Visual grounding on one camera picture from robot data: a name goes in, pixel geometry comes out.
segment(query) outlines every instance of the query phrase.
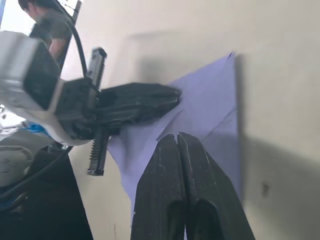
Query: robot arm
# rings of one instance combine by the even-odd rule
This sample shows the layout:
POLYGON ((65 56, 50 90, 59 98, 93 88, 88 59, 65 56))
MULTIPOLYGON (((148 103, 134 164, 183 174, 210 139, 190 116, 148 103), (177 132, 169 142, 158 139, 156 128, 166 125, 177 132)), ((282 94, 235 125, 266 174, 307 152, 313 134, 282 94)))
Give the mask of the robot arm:
POLYGON ((160 84, 131 83, 100 91, 107 58, 102 48, 92 51, 84 77, 65 81, 41 40, 4 31, 0 43, 5 46, 0 52, 0 103, 42 126, 61 144, 79 146, 95 140, 90 175, 103 175, 111 135, 160 118, 180 102, 178 89, 160 84))

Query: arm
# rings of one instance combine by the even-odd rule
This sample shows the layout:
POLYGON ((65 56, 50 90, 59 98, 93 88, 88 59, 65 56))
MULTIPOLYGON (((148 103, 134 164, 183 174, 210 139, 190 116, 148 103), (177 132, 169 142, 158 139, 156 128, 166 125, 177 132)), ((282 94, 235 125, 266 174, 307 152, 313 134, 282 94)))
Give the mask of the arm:
POLYGON ((64 53, 67 43, 71 38, 71 30, 67 24, 58 19, 52 26, 50 31, 51 44, 49 46, 49 52, 54 59, 58 59, 64 53))
POLYGON ((67 45, 67 41, 62 38, 54 38, 52 39, 51 45, 49 47, 49 52, 54 59, 58 59, 63 53, 65 47, 67 45))

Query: gray t-shirt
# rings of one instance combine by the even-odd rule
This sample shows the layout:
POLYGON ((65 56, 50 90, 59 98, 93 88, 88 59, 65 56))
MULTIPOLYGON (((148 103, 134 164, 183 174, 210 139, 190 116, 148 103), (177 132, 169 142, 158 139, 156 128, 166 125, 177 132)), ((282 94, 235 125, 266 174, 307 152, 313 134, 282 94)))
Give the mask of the gray t-shirt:
MULTIPOLYGON (((64 39, 68 42, 72 36, 72 31, 66 21, 69 21, 67 16, 55 10, 50 10, 46 15, 36 19, 30 37, 42 39, 47 48, 50 47, 52 39, 64 39)), ((56 59, 59 65, 63 64, 67 48, 68 45, 66 44, 64 51, 56 59)))

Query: person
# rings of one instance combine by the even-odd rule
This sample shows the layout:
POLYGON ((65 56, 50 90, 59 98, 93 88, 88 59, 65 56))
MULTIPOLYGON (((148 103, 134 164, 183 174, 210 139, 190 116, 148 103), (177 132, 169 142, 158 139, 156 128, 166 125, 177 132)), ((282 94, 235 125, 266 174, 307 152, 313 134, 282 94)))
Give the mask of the person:
POLYGON ((66 24, 68 17, 59 8, 56 0, 18 0, 23 11, 33 20, 35 26, 31 38, 40 38, 57 63, 62 66, 72 31, 66 24))

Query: purple paper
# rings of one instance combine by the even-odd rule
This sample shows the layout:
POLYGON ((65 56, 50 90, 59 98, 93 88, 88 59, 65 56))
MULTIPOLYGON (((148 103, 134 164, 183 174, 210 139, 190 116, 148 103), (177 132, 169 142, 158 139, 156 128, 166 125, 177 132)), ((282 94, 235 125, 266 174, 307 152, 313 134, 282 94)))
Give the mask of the purple paper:
POLYGON ((158 140, 184 132, 200 139, 207 152, 231 179, 241 199, 241 162, 233 53, 173 83, 182 89, 182 101, 161 119, 132 126, 114 136, 108 150, 116 161, 122 186, 131 199, 131 220, 138 182, 158 140))

